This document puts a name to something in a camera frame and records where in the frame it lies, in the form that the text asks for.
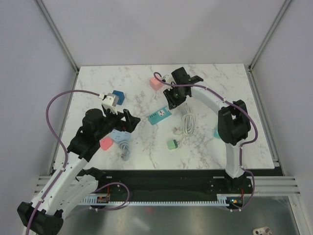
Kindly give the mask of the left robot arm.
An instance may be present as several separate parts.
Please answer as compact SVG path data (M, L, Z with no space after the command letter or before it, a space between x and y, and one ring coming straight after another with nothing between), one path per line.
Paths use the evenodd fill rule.
M83 178L71 186L75 177L100 148L100 140L112 130L133 132L140 118L125 109L113 114L110 110L90 109L82 119L82 126L65 149L65 159L48 183L31 202L21 202L17 212L26 234L56 235L65 219L92 192L103 192L107 180L96 168L87 170Z

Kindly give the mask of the pink plug adapter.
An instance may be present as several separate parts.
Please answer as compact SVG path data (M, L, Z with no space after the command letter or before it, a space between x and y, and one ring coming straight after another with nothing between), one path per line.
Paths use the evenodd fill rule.
M101 149L107 151L113 145L113 140L110 137L106 136L101 139L99 143Z

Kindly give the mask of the green cube plug adapter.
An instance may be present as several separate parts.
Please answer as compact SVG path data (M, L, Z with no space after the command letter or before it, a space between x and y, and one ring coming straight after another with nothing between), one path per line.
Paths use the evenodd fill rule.
M180 140L173 139L173 140L167 141L167 147L169 150L177 149L179 145L180 145Z

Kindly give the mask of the teal power strip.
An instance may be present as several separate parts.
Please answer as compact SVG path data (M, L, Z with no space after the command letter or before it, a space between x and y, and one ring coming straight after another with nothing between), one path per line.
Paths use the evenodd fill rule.
M171 116L172 113L168 109L167 106L161 108L160 110L152 113L148 116L148 121L151 125L156 125L157 123L161 122L162 120L166 119L167 117Z

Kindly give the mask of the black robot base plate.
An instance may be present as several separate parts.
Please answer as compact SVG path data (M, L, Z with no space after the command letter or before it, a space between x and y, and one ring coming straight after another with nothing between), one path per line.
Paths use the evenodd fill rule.
M115 199L212 199L218 194L252 193L247 174L232 179L225 170L97 170L83 169L98 180L100 193Z

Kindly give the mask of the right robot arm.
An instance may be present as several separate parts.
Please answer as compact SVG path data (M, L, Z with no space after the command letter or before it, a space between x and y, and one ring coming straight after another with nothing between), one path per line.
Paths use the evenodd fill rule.
M242 143L251 130L246 104L242 100L228 102L221 95L210 89L204 79L195 75L191 77L185 68L174 70L170 76L173 79L171 87L164 90L169 109L174 109L192 97L209 109L218 117L217 132L226 147L225 171L229 177L224 180L224 187L234 193L242 186L239 177L244 175L242 166Z

